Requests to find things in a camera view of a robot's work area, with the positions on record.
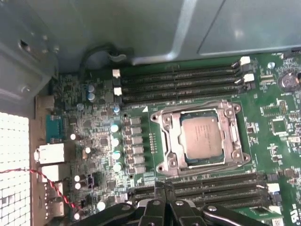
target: chip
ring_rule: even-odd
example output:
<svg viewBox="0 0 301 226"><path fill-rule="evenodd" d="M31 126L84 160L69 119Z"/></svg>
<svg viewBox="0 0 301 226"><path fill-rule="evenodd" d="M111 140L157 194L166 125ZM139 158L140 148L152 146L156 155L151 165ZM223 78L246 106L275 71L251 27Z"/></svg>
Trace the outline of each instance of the chip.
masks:
<svg viewBox="0 0 301 226"><path fill-rule="evenodd" d="M182 121L180 143L188 159L222 155L222 137L216 117L196 117Z"/></svg>
<svg viewBox="0 0 301 226"><path fill-rule="evenodd" d="M106 137L102 137L100 138L100 145L101 146L107 146L109 143L108 143L108 138Z"/></svg>

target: mounting screw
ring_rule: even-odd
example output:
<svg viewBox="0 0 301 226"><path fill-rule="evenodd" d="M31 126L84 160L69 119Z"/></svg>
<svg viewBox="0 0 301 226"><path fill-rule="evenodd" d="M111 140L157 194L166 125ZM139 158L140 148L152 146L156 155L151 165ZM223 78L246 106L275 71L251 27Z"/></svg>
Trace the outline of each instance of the mounting screw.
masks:
<svg viewBox="0 0 301 226"><path fill-rule="evenodd" d="M44 34L44 35L42 36L42 38L43 38L44 41L48 41L48 36L47 36L47 35Z"/></svg>
<svg viewBox="0 0 301 226"><path fill-rule="evenodd" d="M274 62L268 62L268 68L271 70L271 69L274 69L275 67L275 63Z"/></svg>
<svg viewBox="0 0 301 226"><path fill-rule="evenodd" d="M208 206L209 211L217 211L217 208L215 206Z"/></svg>
<svg viewBox="0 0 301 226"><path fill-rule="evenodd" d="M131 207L130 206L123 206L122 208L121 208L121 210L129 210Z"/></svg>
<svg viewBox="0 0 301 226"><path fill-rule="evenodd" d="M160 205L160 201L155 200L152 204L155 205L155 206L158 206L158 205Z"/></svg>
<svg viewBox="0 0 301 226"><path fill-rule="evenodd" d="M55 46L55 47L53 48L53 51L54 51L55 53L58 53L58 52L60 51L60 47L59 47L59 46Z"/></svg>
<svg viewBox="0 0 301 226"><path fill-rule="evenodd" d="M183 201L181 201L181 200L176 201L175 204L176 204L177 206L182 206L182 205L184 205Z"/></svg>
<svg viewBox="0 0 301 226"><path fill-rule="evenodd" d="M23 86L22 88L21 88L21 92L22 93L25 93L25 92L30 92L30 88L28 87L28 86Z"/></svg>

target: green circuit board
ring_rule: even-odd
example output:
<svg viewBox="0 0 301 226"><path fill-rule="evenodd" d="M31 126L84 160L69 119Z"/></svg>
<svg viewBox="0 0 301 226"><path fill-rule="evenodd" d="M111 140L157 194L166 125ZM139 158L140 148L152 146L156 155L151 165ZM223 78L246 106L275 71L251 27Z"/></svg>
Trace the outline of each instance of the green circuit board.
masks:
<svg viewBox="0 0 301 226"><path fill-rule="evenodd" d="M188 70L202 66L219 65L234 62L239 56L144 65L121 68L121 76L150 74ZM62 74L59 81L54 82L56 115L63 119L64 137L69 139L71 133L78 133L82 140L77 143L76 159L71 162L72 175L96 173L98 187L87 190L75 190L74 182L70 183L72 200L80 200L87 194L92 196L92 204L88 207L91 214L97 212L96 203L100 200L110 206L116 202L127 200L129 188L154 185L156 180L164 180L166 176L156 172L156 166L163 161L160 127L150 120L153 113L168 106L204 103L208 100L227 100L239 104L241 111L236 115L243 152L251 156L251 161L235 170L202 174L178 180L205 179L240 173L263 172L277 174L282 201L278 203L281 213L274 211L256 212L252 208L238 208L257 220L270 225L300 225L301 217L301 91L283 91L279 87L279 77L288 70L301 72L301 57L283 58L282 53L251 55L252 71L256 88L242 94L221 95L206 98L168 101L160 103L139 103L121 108L115 114L113 108L114 94L112 70L90 71L84 84L79 83L75 74ZM275 67L268 68L274 62ZM95 101L87 99L88 85L95 87ZM129 173L129 163L125 153L124 129L128 120L139 118L139 127L144 148L144 173ZM119 127L118 132L110 131L111 125ZM112 146L113 139L119 139L120 145ZM92 152L86 156L86 146ZM115 160L114 152L120 151L122 157ZM119 162L122 170L113 171Z"/></svg>

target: screw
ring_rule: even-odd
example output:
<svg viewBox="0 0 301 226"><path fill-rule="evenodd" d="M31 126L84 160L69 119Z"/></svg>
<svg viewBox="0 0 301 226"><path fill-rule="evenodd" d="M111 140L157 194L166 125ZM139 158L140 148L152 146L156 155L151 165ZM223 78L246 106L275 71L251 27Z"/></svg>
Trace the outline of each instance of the screw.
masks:
<svg viewBox="0 0 301 226"><path fill-rule="evenodd" d="M21 92L24 93L24 92L30 92L30 88L28 86L23 86L21 88Z"/></svg>
<svg viewBox="0 0 301 226"><path fill-rule="evenodd" d="M176 204L177 206L182 206L182 205L184 205L183 201L181 201L181 200L176 201L175 204Z"/></svg>
<svg viewBox="0 0 301 226"><path fill-rule="evenodd" d="M53 51L55 53L58 53L60 51L60 47L59 46L55 46L54 49L53 49Z"/></svg>
<svg viewBox="0 0 301 226"><path fill-rule="evenodd" d="M215 206L208 206L209 211L217 211L217 208Z"/></svg>
<svg viewBox="0 0 301 226"><path fill-rule="evenodd" d="M155 200L152 204L155 205L155 206L158 206L158 205L160 205L160 201Z"/></svg>
<svg viewBox="0 0 301 226"><path fill-rule="evenodd" d="M270 70L274 69L274 67L275 67L275 63L274 63L274 62L269 62L269 63L268 63L268 68L269 68Z"/></svg>
<svg viewBox="0 0 301 226"><path fill-rule="evenodd" d="M175 165L176 165L176 164L175 164L175 161L171 159L171 160L169 161L169 166L170 166L170 167L175 167Z"/></svg>
<svg viewBox="0 0 301 226"><path fill-rule="evenodd" d="M121 209L126 211L126 210L129 210L131 207L130 206L123 206Z"/></svg>

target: small black component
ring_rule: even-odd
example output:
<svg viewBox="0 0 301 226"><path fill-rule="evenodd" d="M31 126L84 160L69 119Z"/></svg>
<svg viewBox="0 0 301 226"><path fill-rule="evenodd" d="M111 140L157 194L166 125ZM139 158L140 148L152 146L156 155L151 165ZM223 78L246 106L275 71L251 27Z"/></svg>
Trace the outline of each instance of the small black component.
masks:
<svg viewBox="0 0 301 226"><path fill-rule="evenodd" d="M120 87L121 86L120 78L113 78L113 86L114 87Z"/></svg>
<svg viewBox="0 0 301 226"><path fill-rule="evenodd" d="M278 171L278 175L279 175L279 176L283 176L283 175L284 175L283 170L279 170L279 171Z"/></svg>
<svg viewBox="0 0 301 226"><path fill-rule="evenodd" d="M89 162L89 168L90 169L95 169L96 168L95 162Z"/></svg>
<svg viewBox="0 0 301 226"><path fill-rule="evenodd" d="M91 127L91 120L87 120L83 123L83 126L86 128L90 128Z"/></svg>
<svg viewBox="0 0 301 226"><path fill-rule="evenodd" d="M115 202L115 196L109 196L108 203L114 203L114 202Z"/></svg>
<svg viewBox="0 0 301 226"><path fill-rule="evenodd" d="M278 174L276 173L268 174L267 178L269 182L278 181Z"/></svg>
<svg viewBox="0 0 301 226"><path fill-rule="evenodd" d="M101 146L107 146L109 143L108 143L108 138L107 137L102 137L100 138L100 145Z"/></svg>
<svg viewBox="0 0 301 226"><path fill-rule="evenodd" d="M76 117L70 117L69 123L72 126L76 126L77 125L77 118Z"/></svg>
<svg viewBox="0 0 301 226"><path fill-rule="evenodd" d="M125 126L129 126L129 125L131 125L131 122L130 122L130 120L128 118L125 118L124 121L123 121L123 124Z"/></svg>
<svg viewBox="0 0 301 226"><path fill-rule="evenodd" d="M268 212L268 210L266 210L263 207L258 207L258 208L255 208L254 210L258 213L267 213Z"/></svg>
<svg viewBox="0 0 301 226"><path fill-rule="evenodd" d="M126 138L126 145L131 145L132 144L132 139L130 137Z"/></svg>
<svg viewBox="0 0 301 226"><path fill-rule="evenodd" d="M113 103L114 102L114 94L109 92L109 93L106 93L104 95L104 99L105 99L105 102L106 103Z"/></svg>
<svg viewBox="0 0 301 226"><path fill-rule="evenodd" d="M254 133L253 127L248 127L246 130L247 130L247 133Z"/></svg>
<svg viewBox="0 0 301 226"><path fill-rule="evenodd" d="M284 174L288 177L288 178L292 178L295 175L295 172L292 169L285 169Z"/></svg>
<svg viewBox="0 0 301 226"><path fill-rule="evenodd" d="M125 129L124 129L124 134L125 134L126 136L132 135L132 131L131 131L131 128L130 128L129 126L125 127Z"/></svg>
<svg viewBox="0 0 301 226"><path fill-rule="evenodd" d="M129 165L129 167L128 167L128 173L129 174L134 174L135 173L135 168L134 168L133 165Z"/></svg>
<svg viewBox="0 0 301 226"><path fill-rule="evenodd" d="M107 187L113 190L116 187L116 180L107 181Z"/></svg>
<svg viewBox="0 0 301 226"><path fill-rule="evenodd" d="M105 84L105 87L107 89L113 89L113 82L112 82L112 80L106 80L106 81L104 81L104 84Z"/></svg>
<svg viewBox="0 0 301 226"><path fill-rule="evenodd" d="M278 157L277 156L273 156L272 160L273 160L273 162L277 162L278 161Z"/></svg>
<svg viewBox="0 0 301 226"><path fill-rule="evenodd" d="M282 197L280 194L275 194L272 196L274 202L282 202Z"/></svg>
<svg viewBox="0 0 301 226"><path fill-rule="evenodd" d="M135 163L135 160L134 160L133 156L131 156L131 155L128 156L127 163L128 164L134 164Z"/></svg>
<svg viewBox="0 0 301 226"><path fill-rule="evenodd" d="M92 204L92 196L90 194L88 194L86 197L85 197L85 200L87 202L87 205L90 205Z"/></svg>

